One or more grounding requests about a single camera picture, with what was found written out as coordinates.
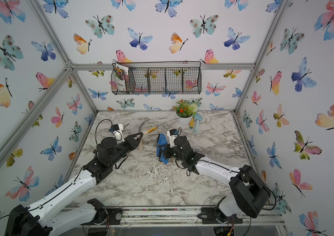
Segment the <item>blue grey rag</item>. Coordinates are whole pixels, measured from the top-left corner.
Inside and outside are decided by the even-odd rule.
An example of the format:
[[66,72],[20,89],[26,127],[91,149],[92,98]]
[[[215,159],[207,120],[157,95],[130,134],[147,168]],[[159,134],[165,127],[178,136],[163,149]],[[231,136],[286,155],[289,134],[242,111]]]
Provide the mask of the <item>blue grey rag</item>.
[[171,158],[169,154],[170,145],[167,142],[166,136],[164,134],[159,134],[156,140],[156,155],[158,160],[165,165],[169,163]]

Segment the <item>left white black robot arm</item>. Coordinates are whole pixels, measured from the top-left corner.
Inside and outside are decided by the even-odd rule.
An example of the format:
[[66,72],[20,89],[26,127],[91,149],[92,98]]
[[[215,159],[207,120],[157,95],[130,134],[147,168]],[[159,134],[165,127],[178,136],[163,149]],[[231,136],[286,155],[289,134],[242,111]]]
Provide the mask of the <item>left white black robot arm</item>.
[[78,174],[51,194],[24,207],[16,206],[8,215],[6,236],[58,236],[78,225],[110,225],[110,213],[97,199],[83,206],[61,213],[69,203],[83,192],[98,185],[121,159],[135,150],[143,138],[136,133],[118,143],[113,137],[104,138],[94,150],[94,158]]

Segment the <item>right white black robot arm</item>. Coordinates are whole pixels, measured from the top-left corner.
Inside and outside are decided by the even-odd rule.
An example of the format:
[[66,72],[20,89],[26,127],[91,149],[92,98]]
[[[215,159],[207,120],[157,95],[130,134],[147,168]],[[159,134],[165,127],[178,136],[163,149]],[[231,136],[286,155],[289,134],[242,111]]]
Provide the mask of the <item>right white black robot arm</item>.
[[156,148],[160,162],[168,164],[174,159],[188,176],[192,173],[207,176],[231,189],[230,197],[223,197],[214,207],[201,211],[198,217],[204,223],[238,221],[242,214],[257,218],[272,196],[271,190],[251,166],[238,168],[216,162],[194,151],[185,136],[160,134],[156,139]]

